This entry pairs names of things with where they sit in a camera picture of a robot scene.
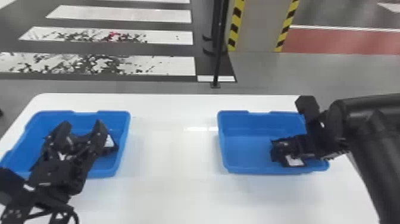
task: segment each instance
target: white floor stripe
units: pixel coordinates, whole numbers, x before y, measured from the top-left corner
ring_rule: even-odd
[[[0,52],[0,72],[195,76],[193,57]]]
[[[214,76],[197,76],[198,82],[212,82],[214,80]],[[218,82],[235,82],[234,76],[219,76]]]
[[[160,2],[160,3],[175,3],[175,4],[189,4],[190,3],[190,0],[103,0],[103,1]]]
[[[133,42],[193,45],[191,31],[118,30],[96,28],[37,27],[23,34],[22,41]]]
[[[372,32],[392,32],[399,33],[400,29],[383,29],[368,27],[342,27],[342,26],[306,26],[306,25],[290,25],[291,29],[310,29],[310,30],[352,30],[352,31],[372,31]]]
[[[400,4],[379,2],[378,5],[394,13],[400,13]]]
[[[111,8],[79,5],[60,5],[46,18],[75,20],[120,20],[191,23],[190,10],[151,10],[144,8]]]
[[[13,3],[15,0],[0,0],[0,10],[7,5]]]

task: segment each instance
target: red floor marking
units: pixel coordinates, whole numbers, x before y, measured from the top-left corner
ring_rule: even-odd
[[[400,33],[290,28],[282,52],[400,54]]]

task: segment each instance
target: black mechanical part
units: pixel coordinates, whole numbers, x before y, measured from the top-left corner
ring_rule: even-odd
[[[22,224],[49,214],[50,224],[68,224],[71,218],[79,223],[69,199],[82,191],[95,160],[118,146],[99,120],[84,136],[73,135],[71,128],[62,122],[45,137],[28,180],[0,168],[0,203],[6,206],[0,217],[3,224]],[[34,207],[41,211],[30,214]]]
[[[351,152],[381,224],[400,223],[400,94],[340,99],[317,113],[313,97],[299,97],[306,135],[273,141],[271,157],[330,159]]]
[[[400,223],[400,134],[380,110],[347,136],[381,224]]]
[[[400,94],[336,100],[327,110],[326,127],[334,138],[341,138],[346,135],[344,131],[353,132],[375,110],[400,125]]]

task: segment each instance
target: white table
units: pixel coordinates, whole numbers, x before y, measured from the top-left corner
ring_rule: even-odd
[[[132,120],[116,176],[89,179],[70,201],[82,224],[378,223],[367,190],[345,156],[333,160],[326,172],[298,176],[235,175],[223,167],[218,111],[295,111],[296,99],[42,94],[31,100],[0,140],[0,156],[40,110],[127,110]]]

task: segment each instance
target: blue tray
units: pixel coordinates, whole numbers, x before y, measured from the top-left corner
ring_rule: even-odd
[[[306,160],[307,167],[282,167],[271,161],[271,140],[306,133],[298,113],[220,111],[218,129],[222,160],[230,173],[290,175],[329,168],[321,160]]]
[[[106,178],[114,176],[121,162],[125,141],[129,129],[130,114],[126,111],[99,111],[97,113],[75,113],[73,111],[41,111],[26,124],[25,131],[12,150],[0,161],[1,167],[7,167],[27,178],[29,169],[40,156],[44,137],[63,121],[72,124],[72,133],[84,135],[90,132],[96,122],[101,120],[119,149],[110,155],[100,157],[93,164],[88,178]]]

